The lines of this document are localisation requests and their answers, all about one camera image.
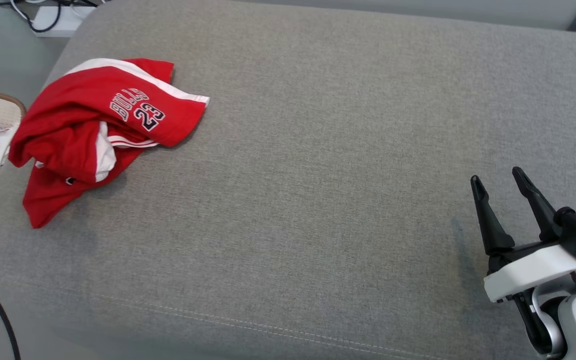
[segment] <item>woven basket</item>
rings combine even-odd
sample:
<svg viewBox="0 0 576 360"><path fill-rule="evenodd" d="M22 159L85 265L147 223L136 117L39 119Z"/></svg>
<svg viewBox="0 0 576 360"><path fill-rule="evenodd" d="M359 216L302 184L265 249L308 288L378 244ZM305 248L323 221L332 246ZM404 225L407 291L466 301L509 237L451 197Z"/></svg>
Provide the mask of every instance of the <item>woven basket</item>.
<svg viewBox="0 0 576 360"><path fill-rule="evenodd" d="M0 93L0 129L11 128L21 122L26 107L16 98Z"/></svg>

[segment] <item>seam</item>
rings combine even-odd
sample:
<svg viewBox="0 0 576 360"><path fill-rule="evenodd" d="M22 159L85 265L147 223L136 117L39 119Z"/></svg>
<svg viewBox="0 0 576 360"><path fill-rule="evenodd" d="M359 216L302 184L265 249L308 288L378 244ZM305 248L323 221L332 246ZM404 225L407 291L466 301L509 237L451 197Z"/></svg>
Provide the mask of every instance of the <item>seam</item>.
<svg viewBox="0 0 576 360"><path fill-rule="evenodd" d="M62 289L62 290L69 290L69 291L71 291L71 292L78 292L78 290L70 289L70 288L68 288L68 287L59 287L59 286L49 285L49 284L46 284L46 283L41 283L41 284L42 284L42 285L46 285L46 286L51 287L51 288L41 287L41 286L39 286L39 285L35 285L35 284L31 284L31 283L22 283L22 282L18 282L18 281L11 280L11 279L9 279L9 278L3 278L3 280L4 280L4 281L8 281L8 282L10 282L10 283L18 284L18 285L25 285L25 286L27 286L27 287L37 287L37 288L39 288L39 289L52 290L52 291L55 291L55 292L61 292L61 293L64 293L64 294L67 294L67 295L70 295L70 296L77 296L77 295L76 295L76 294L71 294L70 292L58 291L58 290L55 290L55 289L52 289L52 288L57 288L57 289ZM128 303L134 303L134 304L139 304L139 305L153 306L153 307L155 307L155 308L166 309L166 310L174 310L174 311L176 311L176 312L183 312L183 313L189 313L189 314L194 314L194 315L200 315L200 316L202 316L202 317L210 317L210 318L213 318L213 319L222 319L222 320L224 320L224 321L232 321L232 322L237 322L237 323L240 323L240 324L248 324L248 325L252 325L252 326L259 326L259 327L267 328L267 329L274 329L274 330L280 330L280 331L288 331L288 332L290 332L290 333L297 333L297 334L307 335L307 336L310 336L310 337L317 337L317 338L322 338L322 339L327 339L327 340L333 340L333 341L336 341L336 342L343 342L343 343L346 343L346 344L353 344L353 345L355 345L355 346L370 347L370 348L373 348L373 349L381 349L381 350L384 350L384 351L392 351L392 352L394 352L394 353L407 354L407 355L412 355L412 356L417 356L417 357L427 358L427 359L448 360L447 358L443 358L443 357L437 357L437 356L432 356L432 355L423 355L423 354L420 354L420 353L414 353L414 352L409 352L409 351L404 351L404 350L398 350L398 349L395 349L395 348L388 348L388 347L379 346L379 345L366 344L366 343L363 343L363 342L355 342L355 341L350 341L350 340L346 340L346 339L342 339L342 338L338 338L338 337L329 337L329 336L324 336L324 335L318 335L317 333L310 333L310 332L304 332L304 331L299 331L299 330L291 330L290 328L283 328L283 327L278 327L278 326L264 325L264 324L261 324L261 323L254 323L254 322L251 322L251 321L244 321L244 320L240 320L240 319L232 319L232 318L230 318L230 317L223 317L223 316L205 314L205 313L202 313L202 312L196 312L196 311L191 311L191 310L184 310L184 309L179 309L179 308L176 308L176 307L169 307L169 306L163 306L163 305L155 305L154 303L147 303L147 302L142 302L142 301L130 300L130 299L126 299L126 298L120 298L120 297L116 297L116 296L110 296L110 295L100 294L100 293L97 293L97 292L91 292L91 291L81 291L81 292L82 292L82 294L89 294L89 295L95 296L95 297L101 297L101 298L107 298L107 299L114 299L114 300L119 300L119 301L126 301L126 302L128 302ZM112 301L110 301L110 303L115 304L115 305L128 306L128 305L125 305L125 304L115 303L115 302L112 302ZM151 310L151 309L146 309L146 308L143 308L143 307L137 307L137 308L139 308L139 309L144 309L144 310ZM171 315L176 315L176 314L174 314L173 312L162 312L162 313L167 313L167 314L171 314ZM183 315L178 315L178 316L188 317L188 318L190 318L190 319L195 319L194 317L189 317L189 316L183 316ZM274 332L269 332L269 333L271 333L271 334L276 334L276 335L282 335L282 336L288 337L288 335L284 335L284 334L281 334L281 333L274 333ZM329 345L332 345L332 346L342 346L342 345L336 345L336 344L329 344Z"/></svg>

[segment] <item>white stitching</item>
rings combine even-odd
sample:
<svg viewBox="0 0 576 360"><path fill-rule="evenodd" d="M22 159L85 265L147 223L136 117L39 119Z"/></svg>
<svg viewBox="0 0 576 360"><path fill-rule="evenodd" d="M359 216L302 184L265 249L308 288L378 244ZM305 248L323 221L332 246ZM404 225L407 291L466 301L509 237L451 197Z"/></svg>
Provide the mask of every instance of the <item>white stitching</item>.
<svg viewBox="0 0 576 360"><path fill-rule="evenodd" d="M32 279L29 278L24 278L26 281L34 281ZM34 287L38 287L40 289L45 289L45 287L39 287L37 285L33 285L33 284L28 284L28 283L22 283L22 282L17 282L14 280L11 280L9 278L3 278L3 280L8 281L10 283L14 283L14 284L18 284L18 285L26 285L26 286L34 286ZM34 281L35 283L40 283L42 285L46 285L48 287L54 287L57 289L62 289L62 290L69 290L71 292L77 292L78 290L75 289L69 289L68 287L58 287L58 286L54 286L54 285L50 285L50 284L46 284L46 283L42 283L42 282L37 282ZM274 329L274 330L281 330L281 331L288 331L290 333L298 333L298 334L302 334L302 335L308 335L310 337L318 337L318 338L322 338L322 339L327 339L327 340L333 340L333 341L337 341L337 342L344 342L344 343L348 343L348 344L354 344L356 346L365 346L365 347L371 347L371 348L375 348L375 349L382 349L382 350L386 350L386 351L393 351L395 353L402 353L402 354L408 354L408 355L413 355L413 356L418 356L418 357L422 357L422 358L428 358L428 359L435 359L435 360L448 360L447 358L443 358L443 357L437 357L437 356L432 356L432 355L423 355L420 353L414 353L414 352L409 352L409 351L404 351L404 350L398 350L395 348L387 348L384 346L378 346L378 345L373 345L373 344L365 344L363 342L355 342L355 341L350 341L350 340L345 340L345 339L341 339L341 338L336 338L336 337L328 337L328 336L324 336L324 335L317 335L316 333L309 333L309 332L304 332L304 331L299 331L299 330L290 330L289 328L282 328L282 327L278 327L278 326L270 326L270 325L264 325L261 323L254 323L254 322L250 322L250 321L244 321L244 320L239 320L239 319L231 319L229 317L223 317L223 316L217 316L217 315L210 315L210 314L204 314L201 312L196 312L196 311L190 311L190 310L184 310L184 309L178 309L175 307L169 307L169 306L163 306L163 305L155 305L153 303L147 303L147 302L142 302L142 301L136 301L136 300L129 300L126 298L120 298L120 297L116 297L116 296L110 296L110 295L105 295L105 294L99 294L96 292L91 292L91 291L83 291L83 294L90 294L92 296L96 296L96 297L103 297L103 298L108 298L108 299L115 299L115 300L119 300L119 301L126 301L128 303L135 303L135 304L140 304L140 305L147 305L147 306L153 306L156 308L160 308L160 309L167 309L167 310L174 310L176 312L184 312L184 313L189 313L189 314L194 314L194 315L201 315L203 317L211 317L211 318L215 318L215 319L222 319L225 321L232 321L232 322L238 322L238 323L242 323L242 324L249 324L249 325L254 325L254 326L261 326L263 328L269 328L269 329ZM75 295L75 294L70 294L69 292L64 292L64 294L67 295ZM146 309L143 307L138 307L139 309L144 309L144 310L151 310L151 309ZM166 314L171 314L171 315L176 315L172 312L165 312ZM282 335L284 337L294 337L294 336L289 336L289 335L283 335L281 333L277 333L277 335ZM329 344L332 346L341 346L341 347L347 347L347 346L342 346L342 345L337 345L337 344Z"/></svg>

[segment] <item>gray ottoman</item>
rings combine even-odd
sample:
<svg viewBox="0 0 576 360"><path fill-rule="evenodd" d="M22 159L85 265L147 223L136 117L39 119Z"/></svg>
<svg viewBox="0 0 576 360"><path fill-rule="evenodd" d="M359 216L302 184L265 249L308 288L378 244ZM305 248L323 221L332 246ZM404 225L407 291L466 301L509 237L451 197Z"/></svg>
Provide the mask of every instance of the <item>gray ottoman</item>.
<svg viewBox="0 0 576 360"><path fill-rule="evenodd" d="M117 0L86 19L50 79L96 57L174 62L174 86L210 105L182 145L147 150L39 230L21 205L30 166L7 166L4 306L78 344L537 358L515 305L484 292L469 178L520 244L539 230L512 166L576 208L576 33Z"/></svg>

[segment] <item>power strip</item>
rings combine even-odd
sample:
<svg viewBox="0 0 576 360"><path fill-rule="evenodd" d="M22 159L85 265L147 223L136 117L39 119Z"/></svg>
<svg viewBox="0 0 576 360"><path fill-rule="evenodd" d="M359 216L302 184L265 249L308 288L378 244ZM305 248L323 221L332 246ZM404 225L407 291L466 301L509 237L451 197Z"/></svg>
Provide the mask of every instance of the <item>power strip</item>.
<svg viewBox="0 0 576 360"><path fill-rule="evenodd" d="M81 15L78 16L68 6L61 7L61 15L59 21L52 29L46 32L35 32L38 37L49 38L69 38L75 34L75 30L82 24L83 18L89 16L94 10L91 6L76 6L75 11ZM57 17L57 6L40 6L37 11L37 16L32 21L32 26L35 29L46 29L55 22Z"/></svg>

